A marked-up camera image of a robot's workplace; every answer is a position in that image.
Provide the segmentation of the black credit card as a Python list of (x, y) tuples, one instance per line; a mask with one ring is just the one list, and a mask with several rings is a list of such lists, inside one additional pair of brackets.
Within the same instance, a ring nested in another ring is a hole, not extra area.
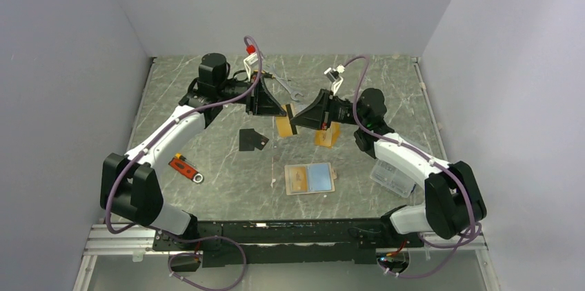
[(253, 128), (244, 128), (239, 130), (239, 151), (252, 152), (263, 150), (268, 144), (269, 139), (258, 133)]

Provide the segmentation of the blue credit card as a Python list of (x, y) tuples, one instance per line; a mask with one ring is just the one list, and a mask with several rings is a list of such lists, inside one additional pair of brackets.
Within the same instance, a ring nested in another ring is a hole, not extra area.
[(333, 190), (333, 177), (329, 163), (315, 163), (307, 167), (308, 191), (327, 192)]

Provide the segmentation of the beige leather card holder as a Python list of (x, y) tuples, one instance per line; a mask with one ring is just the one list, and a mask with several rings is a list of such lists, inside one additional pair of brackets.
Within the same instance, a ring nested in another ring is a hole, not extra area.
[(337, 174), (330, 163), (286, 165), (284, 177), (287, 195), (317, 194), (335, 191)]

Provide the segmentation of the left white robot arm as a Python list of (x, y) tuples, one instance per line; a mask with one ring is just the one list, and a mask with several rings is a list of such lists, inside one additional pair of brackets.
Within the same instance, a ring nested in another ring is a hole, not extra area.
[(106, 157), (101, 172), (100, 205), (106, 211), (105, 224), (111, 233), (118, 232), (111, 221), (116, 214), (132, 224), (170, 233), (171, 241), (182, 250), (197, 243), (197, 217), (165, 201), (157, 170), (168, 165), (189, 140), (203, 132), (225, 105), (244, 104), (251, 115), (286, 115), (266, 88), (262, 53), (254, 52), (244, 59), (246, 79), (231, 77), (230, 69), (223, 54), (204, 55), (198, 76), (172, 114), (127, 153)]

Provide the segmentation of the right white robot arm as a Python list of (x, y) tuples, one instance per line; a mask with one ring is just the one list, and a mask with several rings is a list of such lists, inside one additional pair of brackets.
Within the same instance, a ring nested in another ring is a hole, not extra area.
[(350, 102), (322, 89), (290, 123), (313, 130), (326, 130), (334, 122), (356, 125), (355, 143), (362, 152), (391, 165), (423, 188), (422, 204), (387, 214), (389, 222), (380, 227), (386, 245), (399, 245), (407, 234), (420, 232), (433, 232), (443, 239), (462, 232), (476, 235), (487, 209), (472, 168), (463, 161), (450, 163), (415, 147), (385, 122), (386, 111), (381, 90), (367, 88)]

